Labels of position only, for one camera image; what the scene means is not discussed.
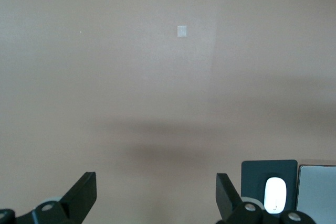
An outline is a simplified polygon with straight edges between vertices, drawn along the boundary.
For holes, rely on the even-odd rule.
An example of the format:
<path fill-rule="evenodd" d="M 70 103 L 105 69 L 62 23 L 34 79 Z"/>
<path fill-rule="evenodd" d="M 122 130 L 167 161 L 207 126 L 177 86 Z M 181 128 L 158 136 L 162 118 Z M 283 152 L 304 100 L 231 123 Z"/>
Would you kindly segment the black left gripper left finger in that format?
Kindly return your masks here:
<path fill-rule="evenodd" d="M 60 200 L 37 206 L 31 213 L 33 223 L 82 223 L 96 200 L 96 173 L 86 172 Z"/>

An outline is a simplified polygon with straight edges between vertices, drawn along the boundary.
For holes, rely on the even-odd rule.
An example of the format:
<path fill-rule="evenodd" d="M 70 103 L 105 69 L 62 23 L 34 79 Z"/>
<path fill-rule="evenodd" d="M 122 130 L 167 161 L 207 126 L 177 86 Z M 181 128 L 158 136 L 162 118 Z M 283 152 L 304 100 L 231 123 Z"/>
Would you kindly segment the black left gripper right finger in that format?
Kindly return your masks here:
<path fill-rule="evenodd" d="M 216 203 L 221 223 L 262 223 L 262 209 L 253 202 L 243 201 L 225 173 L 216 175 Z"/>

